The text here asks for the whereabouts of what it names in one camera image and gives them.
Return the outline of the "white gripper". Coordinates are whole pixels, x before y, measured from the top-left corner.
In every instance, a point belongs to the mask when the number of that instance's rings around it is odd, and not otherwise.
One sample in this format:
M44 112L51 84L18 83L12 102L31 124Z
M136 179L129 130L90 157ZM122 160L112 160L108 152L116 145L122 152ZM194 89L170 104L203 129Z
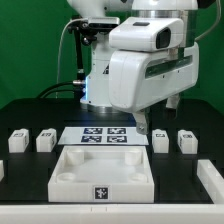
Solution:
M117 50L111 57L109 101L117 110L134 113L139 134L148 134L147 113L141 109L169 97L166 107L176 110L180 102L177 93L191 88L197 82L197 43L184 49L181 64L167 61L167 56L167 51L146 53Z

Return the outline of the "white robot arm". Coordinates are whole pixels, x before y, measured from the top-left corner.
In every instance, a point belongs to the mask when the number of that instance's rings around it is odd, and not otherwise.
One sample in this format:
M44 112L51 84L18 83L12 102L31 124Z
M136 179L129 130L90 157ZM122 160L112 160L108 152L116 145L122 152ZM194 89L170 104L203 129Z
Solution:
M179 94L198 79L197 11L220 0L67 0L80 15L92 68L80 103L91 110L130 113L147 134L150 106Z

